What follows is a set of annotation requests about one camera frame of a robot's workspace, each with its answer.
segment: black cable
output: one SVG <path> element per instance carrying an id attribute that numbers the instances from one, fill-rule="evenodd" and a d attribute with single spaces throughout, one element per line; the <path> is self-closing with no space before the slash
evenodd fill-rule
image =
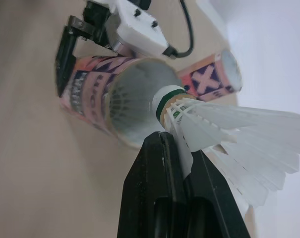
<path id="1" fill-rule="evenodd" d="M 192 53 L 193 49 L 194 49 L 193 28 L 192 28 L 192 25 L 191 25 L 191 21 L 190 21 L 190 18 L 189 18 L 187 7 L 186 7 L 186 4 L 185 4 L 184 0 L 180 0 L 180 4 L 183 8 L 183 12 L 184 12 L 186 22 L 187 22 L 187 28 L 188 28 L 188 34 L 189 34 L 189 48 L 186 52 L 177 53 L 177 55 L 175 56 L 176 58 L 184 58 L 186 56 L 189 56 Z"/>
<path id="2" fill-rule="evenodd" d="M 190 17 L 187 11 L 187 7 L 184 0 L 180 0 L 181 7 L 183 9 L 186 22 L 187 22 L 187 28 L 188 28 L 188 34 L 189 34 L 189 48 L 186 52 L 178 52 L 173 46 L 169 45 L 169 47 L 163 52 L 166 56 L 174 56 L 176 58 L 184 58 L 186 56 L 189 56 L 194 49 L 194 34 L 193 34 L 193 27 L 191 25 Z"/>

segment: green band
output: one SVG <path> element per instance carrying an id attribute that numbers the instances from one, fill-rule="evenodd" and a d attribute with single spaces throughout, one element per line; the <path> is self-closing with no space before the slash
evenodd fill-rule
<path id="1" fill-rule="evenodd" d="M 158 108 L 156 109 L 156 118 L 160 121 L 160 116 L 161 116 L 161 113 L 162 113 L 162 110 L 163 108 L 165 107 L 165 104 L 168 102 L 169 99 L 171 99 L 172 97 L 176 96 L 176 95 L 179 95 L 179 94 L 186 94 L 185 93 L 185 90 L 183 89 L 177 89 L 177 90 L 174 90 L 172 92 L 169 92 L 167 95 L 165 95 L 159 105 L 158 105 Z"/>

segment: white wall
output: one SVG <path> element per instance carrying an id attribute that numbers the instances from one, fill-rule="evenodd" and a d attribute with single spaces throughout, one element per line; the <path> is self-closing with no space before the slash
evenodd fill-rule
<path id="1" fill-rule="evenodd" d="M 300 0 L 210 2 L 227 23 L 240 63 L 239 104 L 300 114 Z M 260 211 L 269 217 L 260 214 L 259 237 L 300 237 L 300 172 L 287 176 L 284 190 L 270 200 Z"/>

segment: white shuttlecock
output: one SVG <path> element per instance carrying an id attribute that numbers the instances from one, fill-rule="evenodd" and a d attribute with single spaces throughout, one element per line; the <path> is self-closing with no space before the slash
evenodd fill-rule
<path id="1" fill-rule="evenodd" d="M 283 189 L 286 173 L 299 171 L 298 114 L 205 103 L 178 86 L 160 89 L 152 109 L 177 141 L 184 176 L 191 152 L 203 150 L 254 207 L 264 204 L 268 190 Z"/>

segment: printed pattern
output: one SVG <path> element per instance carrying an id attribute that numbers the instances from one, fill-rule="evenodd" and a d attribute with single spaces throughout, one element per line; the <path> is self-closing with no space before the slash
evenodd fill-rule
<path id="1" fill-rule="evenodd" d="M 78 59 L 61 105 L 71 114 L 111 134 L 105 121 L 108 91 L 115 77 L 136 60 L 139 59 L 99 56 Z"/>
<path id="2" fill-rule="evenodd" d="M 220 57 L 216 59 L 215 61 L 215 55 L 212 55 L 180 72 L 182 84 L 188 94 L 208 102 L 235 92 Z"/>

